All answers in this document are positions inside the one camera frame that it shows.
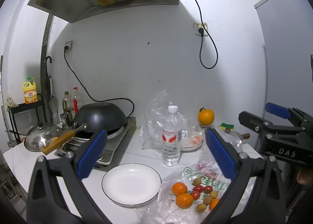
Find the plate rim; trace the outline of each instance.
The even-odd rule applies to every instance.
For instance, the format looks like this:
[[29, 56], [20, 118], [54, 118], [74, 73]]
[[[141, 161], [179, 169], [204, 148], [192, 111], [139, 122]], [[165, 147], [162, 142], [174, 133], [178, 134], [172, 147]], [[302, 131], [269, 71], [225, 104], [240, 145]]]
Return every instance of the plate rim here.
[[[161, 178], [159, 172], [156, 171], [154, 168], [148, 166], [148, 165], [141, 164], [141, 163], [134, 163], [134, 162], [131, 162], [131, 163], [120, 164], [120, 165], [117, 165], [116, 167], [123, 166], [123, 165], [129, 165], [129, 164], [142, 165], [142, 166], [146, 166], [146, 167], [149, 167], [149, 168], [151, 168], [152, 170], [154, 170], [154, 171], [158, 174], [158, 176], [159, 176], [159, 178], [160, 178], [160, 187], [161, 187], [162, 178]], [[147, 200], [147, 201], [145, 201], [145, 202], [142, 202], [142, 203], [139, 203], [139, 204], [135, 204], [135, 205], [128, 205], [128, 204], [123, 204], [123, 203], [116, 202], [115, 200], [113, 200], [112, 198], [110, 198], [110, 197], [105, 193], [105, 191], [104, 191], [104, 189], [103, 189], [103, 179], [104, 179], [104, 177], [105, 177], [111, 170], [115, 169], [116, 167], [114, 167], [114, 168], [110, 169], [109, 171], [107, 171], [107, 172], [104, 174], [104, 176], [102, 177], [102, 180], [101, 180], [101, 188], [102, 188], [103, 193], [104, 193], [110, 200], [112, 200], [114, 203], [116, 203], [116, 204], [118, 204], [118, 205], [122, 205], [122, 206], [140, 206], [140, 205], [143, 205], [143, 204], [149, 202], [149, 201], [152, 200], [153, 198], [155, 198], [155, 196], [159, 193], [160, 189], [159, 189], [159, 190], [157, 191], [157, 193], [156, 193], [152, 198], [150, 198], [149, 200]]]

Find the small brown fruit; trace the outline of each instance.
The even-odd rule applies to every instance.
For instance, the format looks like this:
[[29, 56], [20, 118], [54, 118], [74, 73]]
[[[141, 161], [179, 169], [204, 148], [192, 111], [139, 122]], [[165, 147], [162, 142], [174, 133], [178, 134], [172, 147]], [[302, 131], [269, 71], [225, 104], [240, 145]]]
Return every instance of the small brown fruit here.
[[203, 199], [203, 203], [204, 203], [205, 205], [209, 205], [209, 204], [211, 204], [212, 200], [213, 200], [213, 198], [212, 198], [211, 196], [207, 196], [207, 197], [205, 197], [205, 198]]
[[194, 179], [193, 181], [192, 181], [192, 184], [193, 185], [200, 185], [201, 184], [201, 179], [200, 178], [196, 178], [196, 179]]
[[197, 205], [196, 212], [204, 212], [206, 208], [207, 208], [207, 205], [205, 204]]
[[215, 198], [217, 198], [217, 197], [219, 196], [219, 193], [218, 193], [217, 191], [212, 191], [212, 192], [210, 193], [210, 196], [211, 196], [213, 199], [215, 199]]

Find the white bottle cap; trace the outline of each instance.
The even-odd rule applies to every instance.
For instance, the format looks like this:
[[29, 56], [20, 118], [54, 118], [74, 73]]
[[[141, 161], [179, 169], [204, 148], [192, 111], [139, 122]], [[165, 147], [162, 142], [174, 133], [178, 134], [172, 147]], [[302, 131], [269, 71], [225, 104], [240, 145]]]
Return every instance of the white bottle cap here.
[[178, 111], [178, 106], [168, 106], [168, 111], [170, 113], [176, 113]]

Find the blue gripper pad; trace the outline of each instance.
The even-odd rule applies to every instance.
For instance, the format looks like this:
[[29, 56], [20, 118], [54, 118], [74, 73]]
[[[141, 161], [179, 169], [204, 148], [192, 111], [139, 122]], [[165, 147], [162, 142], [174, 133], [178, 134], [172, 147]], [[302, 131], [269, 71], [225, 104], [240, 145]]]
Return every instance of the blue gripper pad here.
[[289, 119], [291, 117], [291, 114], [287, 108], [284, 108], [282, 106], [276, 105], [276, 104], [271, 103], [271, 102], [268, 102], [265, 105], [265, 110], [268, 113], [279, 116], [283, 119]]
[[234, 180], [236, 178], [235, 163], [232, 157], [228, 154], [223, 144], [227, 144], [225, 146], [228, 148], [228, 150], [234, 150], [234, 152], [232, 151], [232, 153], [237, 155], [236, 150], [231, 144], [228, 144], [225, 141], [223, 141], [223, 143], [220, 142], [220, 140], [214, 135], [214, 133], [210, 129], [206, 132], [206, 142], [221, 171], [223, 172], [223, 175], [226, 178]]
[[108, 133], [103, 129], [99, 133], [94, 133], [89, 139], [89, 142], [82, 144], [82, 146], [77, 150], [76, 153], [80, 150], [84, 150], [81, 157], [79, 156], [79, 153], [76, 155], [78, 158], [80, 157], [76, 167], [79, 179], [89, 176], [100, 154], [103, 152], [107, 139]]

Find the black power cord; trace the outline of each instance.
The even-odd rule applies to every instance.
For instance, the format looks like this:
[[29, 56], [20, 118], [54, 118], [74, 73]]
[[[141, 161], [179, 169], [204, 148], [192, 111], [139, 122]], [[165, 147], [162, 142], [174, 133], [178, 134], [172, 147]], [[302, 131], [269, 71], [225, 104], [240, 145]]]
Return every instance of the black power cord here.
[[76, 73], [72, 70], [72, 68], [71, 68], [70, 65], [68, 64], [68, 62], [67, 62], [67, 60], [66, 60], [66, 57], [65, 57], [66, 50], [68, 50], [68, 46], [65, 46], [65, 47], [64, 47], [64, 60], [65, 60], [65, 62], [66, 62], [66, 64], [67, 64], [67, 66], [69, 67], [69, 69], [70, 69], [70, 70], [73, 72], [73, 74], [75, 75], [75, 77], [76, 77], [76, 79], [78, 80], [78, 82], [80, 83], [80, 85], [85, 89], [85, 91], [86, 91], [86, 93], [88, 94], [89, 98], [92, 99], [92, 100], [95, 101], [95, 102], [107, 102], [107, 101], [117, 100], [117, 99], [124, 99], [124, 100], [129, 101], [129, 102], [133, 105], [133, 109], [132, 109], [131, 113], [129, 114], [129, 116], [127, 116], [127, 118], [129, 118], [129, 117], [133, 114], [133, 112], [134, 112], [134, 110], [135, 110], [135, 104], [134, 104], [134, 102], [133, 102], [131, 99], [128, 99], [128, 98], [113, 98], [113, 99], [106, 99], [106, 100], [96, 100], [96, 99], [94, 99], [94, 98], [89, 94], [89, 92], [87, 91], [87, 89], [86, 89], [86, 87], [83, 85], [83, 83], [79, 80], [79, 78], [77, 77]]
[[205, 29], [205, 27], [204, 27], [203, 19], [202, 19], [202, 12], [201, 12], [201, 8], [200, 8], [200, 6], [199, 6], [199, 3], [198, 3], [197, 0], [195, 0], [195, 2], [196, 2], [197, 6], [198, 6], [198, 8], [199, 8], [200, 19], [201, 19], [201, 23], [202, 23], [203, 29], [206, 31], [206, 33], [207, 33], [208, 36], [210, 37], [210, 39], [211, 39], [211, 41], [212, 41], [212, 43], [213, 43], [213, 45], [214, 45], [215, 51], [216, 51], [216, 61], [215, 61], [215, 64], [214, 64], [212, 67], [206, 67], [206, 66], [202, 63], [202, 60], [201, 60], [201, 51], [202, 51], [202, 46], [203, 46], [203, 33], [204, 33], [204, 31], [203, 31], [202, 28], [200, 28], [200, 29], [199, 29], [199, 32], [200, 32], [200, 30], [202, 29], [202, 33], [200, 32], [200, 33], [201, 33], [201, 38], [202, 38], [202, 40], [201, 40], [201, 47], [200, 47], [200, 62], [201, 62], [202, 66], [203, 66], [204, 68], [210, 70], [210, 69], [213, 69], [213, 68], [216, 66], [217, 61], [219, 60], [219, 53], [218, 53], [218, 51], [217, 51], [217, 48], [216, 48], [216, 45], [215, 45], [214, 40], [212, 39], [212, 37], [211, 37], [211, 35], [209, 34], [209, 32], [207, 31], [207, 29]]

